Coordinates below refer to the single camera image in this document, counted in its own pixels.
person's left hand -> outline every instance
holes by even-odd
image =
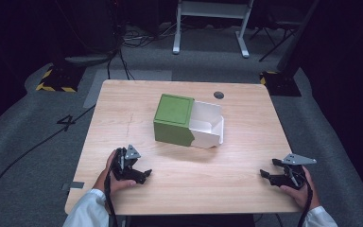
[[[105,192],[105,178],[111,167],[112,159],[113,159],[115,153],[116,153],[116,150],[114,150],[111,153],[111,155],[109,156],[106,167],[101,172],[101,174],[99,174],[99,177],[98,177],[98,179],[96,179],[96,182],[95,182],[93,188],[96,188],[96,189],[101,190],[102,192]],[[133,180],[117,181],[112,172],[111,172],[110,176],[111,176],[111,196],[113,196],[114,192],[116,192],[120,189],[124,189],[124,188],[136,185],[136,181],[133,181]]]

table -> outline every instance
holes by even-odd
[[[173,54],[180,53],[182,15],[205,16],[242,19],[240,31],[236,31],[235,36],[238,41],[238,45],[240,46],[241,55],[243,58],[248,58],[250,53],[246,47],[246,43],[244,42],[243,35],[246,30],[247,22],[250,18],[252,2],[253,0],[248,1],[248,4],[227,4],[179,0]]]
[[[224,97],[216,99],[214,92],[222,92]],[[203,149],[155,141],[153,119],[161,94],[221,105],[223,144]],[[67,213],[94,185],[112,150],[128,144],[142,155],[133,167],[153,171],[145,184],[116,194],[117,215],[300,210],[259,173],[260,168],[283,173],[271,159],[283,159],[291,152],[268,91],[261,84],[106,80],[74,178],[85,185],[70,190]]]

person's right hand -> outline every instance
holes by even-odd
[[[311,200],[311,205],[309,206],[309,210],[312,210],[318,206],[320,206],[320,199],[318,197],[317,189],[315,188],[314,182],[312,181],[311,175],[309,174],[308,169],[304,166],[302,167],[305,172],[305,177],[309,184],[311,185],[313,196]],[[285,192],[287,195],[292,197],[294,201],[303,209],[305,207],[307,197],[308,197],[308,189],[307,184],[305,184],[300,190],[296,190],[292,187],[282,185],[280,186],[281,190]]]

person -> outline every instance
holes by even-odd
[[[337,226],[333,218],[326,212],[326,210],[320,205],[320,198],[318,196],[317,189],[312,181],[311,174],[308,169],[302,167],[305,172],[305,178],[309,182],[313,191],[311,204],[309,206],[308,213],[305,217],[305,221],[302,226],[304,227],[318,227],[318,226]],[[305,207],[308,190],[307,184],[305,184],[300,190],[296,190],[292,187],[282,185],[280,189],[289,195],[294,201],[303,209]]]
[[[89,190],[73,207],[63,227],[82,227],[82,226],[105,226],[109,225],[109,209],[105,205],[105,178],[109,171],[115,151],[108,158],[105,169],[98,176],[93,189]],[[332,217],[320,205],[320,199],[316,187],[311,179],[309,171],[304,167],[305,177],[310,183],[313,190],[313,198],[309,208],[309,212],[305,217],[303,226],[319,227],[319,226],[337,226]],[[111,173],[111,197],[115,192],[121,189],[136,185],[136,181],[125,180],[117,181],[113,173]],[[300,190],[285,185],[280,186],[281,190],[292,197],[295,202],[303,209],[307,200],[307,185]]]

sleeve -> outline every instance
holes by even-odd
[[[109,215],[105,209],[105,194],[98,189],[91,189],[73,207],[63,227],[108,227],[108,225]]]
[[[333,220],[333,218],[326,212],[326,210],[322,207],[316,207],[310,210],[305,217],[305,221],[303,224],[304,227],[337,227],[337,224]]]

